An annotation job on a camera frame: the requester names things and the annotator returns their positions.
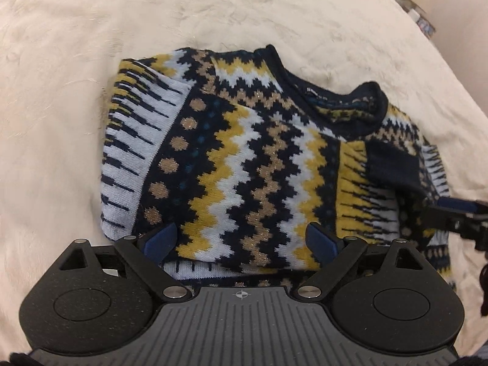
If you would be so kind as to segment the items on bedside shelf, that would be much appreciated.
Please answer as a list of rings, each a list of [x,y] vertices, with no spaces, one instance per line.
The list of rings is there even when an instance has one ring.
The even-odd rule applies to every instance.
[[[400,7],[409,15],[409,17],[416,23],[418,28],[421,30],[424,36],[429,40],[432,39],[436,32],[436,28],[432,25],[429,20],[423,16],[420,6],[417,6],[414,2],[410,0],[395,0]]]

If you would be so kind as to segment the patterned knit sweater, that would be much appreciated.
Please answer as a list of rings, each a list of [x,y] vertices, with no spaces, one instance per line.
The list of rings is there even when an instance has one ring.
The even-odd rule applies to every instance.
[[[272,45],[119,64],[102,233],[141,240],[175,223],[159,266],[187,285],[299,285],[319,269],[311,222],[380,246],[408,240],[451,281],[448,234],[421,227],[422,207],[448,194],[438,148],[375,82],[333,93]]]

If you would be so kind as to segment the cream bedspread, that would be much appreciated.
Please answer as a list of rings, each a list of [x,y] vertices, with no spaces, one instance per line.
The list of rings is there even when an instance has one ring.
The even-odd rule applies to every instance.
[[[487,118],[394,0],[1,0],[1,356],[19,306],[99,227],[103,124],[119,62],[185,46],[273,45],[335,93],[375,81],[443,158],[454,197],[487,197]]]

